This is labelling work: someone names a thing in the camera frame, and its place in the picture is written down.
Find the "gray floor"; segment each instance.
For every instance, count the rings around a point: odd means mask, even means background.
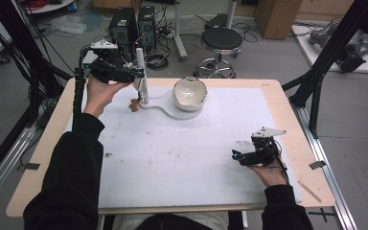
[[[90,44],[99,35],[106,35],[109,20],[97,17],[89,10],[78,11],[74,15],[89,23],[83,35],[48,34],[47,37],[67,64],[74,69],[78,64],[80,48]],[[56,11],[39,15],[36,19],[41,26],[67,11]],[[186,28],[197,17],[182,19]],[[235,23],[244,22],[254,26],[253,18],[236,18]],[[202,23],[193,23],[186,33],[200,34]],[[242,53],[237,58],[226,57],[234,66],[239,79],[275,79],[281,84],[294,80],[306,73],[310,66],[294,37],[286,40],[262,39],[253,33],[257,42],[244,42]],[[163,71],[148,71],[150,78],[181,78],[191,76],[195,67],[212,53],[200,48],[199,37],[182,36],[188,52],[188,59],[180,62],[175,46],[171,43],[170,65]],[[49,49],[53,63],[71,74],[66,65]],[[292,95],[295,89],[289,90]],[[0,64],[0,144],[24,112],[27,102],[28,85],[17,71],[13,61]],[[318,135],[327,153],[336,180],[352,212],[357,229],[368,229],[368,74],[342,74],[330,72],[323,82],[321,105],[318,117]],[[22,229],[20,218],[8,218],[6,206],[22,173],[13,171],[0,189],[0,229]],[[250,229],[261,229],[261,212],[248,212]],[[340,229],[336,217],[310,216],[314,229]]]

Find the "white bowl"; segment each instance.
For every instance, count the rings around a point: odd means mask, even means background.
[[[172,91],[175,104],[186,111],[197,111],[205,104],[207,87],[204,82],[193,77],[179,80]]]

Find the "black sleeve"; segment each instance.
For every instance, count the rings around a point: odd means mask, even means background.
[[[267,206],[262,213],[263,229],[312,230],[306,209],[295,203],[294,191],[289,185],[276,185],[265,189]]]
[[[94,116],[76,117],[54,148],[41,192],[28,204],[25,229],[96,229],[104,148],[104,125]]]

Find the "person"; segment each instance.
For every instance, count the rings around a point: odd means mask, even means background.
[[[75,116],[72,130],[63,133],[58,140],[41,192],[25,208],[23,219],[26,230],[97,229],[104,154],[104,148],[98,141],[104,125],[98,118],[114,95],[128,85],[121,82],[106,84],[93,76],[89,78],[85,109]],[[312,229],[305,208],[296,204],[292,187],[286,183],[279,168],[275,165],[249,168],[267,186],[264,191],[267,205],[262,214],[264,230]],[[190,223],[190,226],[195,224],[199,228],[188,229],[211,229],[189,218],[168,217],[176,220],[180,227],[183,223]],[[154,223],[151,220],[146,219],[138,229],[149,229],[147,224]]]

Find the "hand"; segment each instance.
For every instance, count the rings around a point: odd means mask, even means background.
[[[86,86],[88,98],[84,113],[89,113],[97,118],[104,112],[104,108],[112,102],[113,96],[122,88],[130,83],[116,82],[114,84],[103,83],[94,76],[90,75]]]
[[[248,166],[253,172],[255,172],[266,185],[270,187],[273,185],[287,185],[287,181],[283,176],[282,170],[280,169],[277,161],[267,166]]]

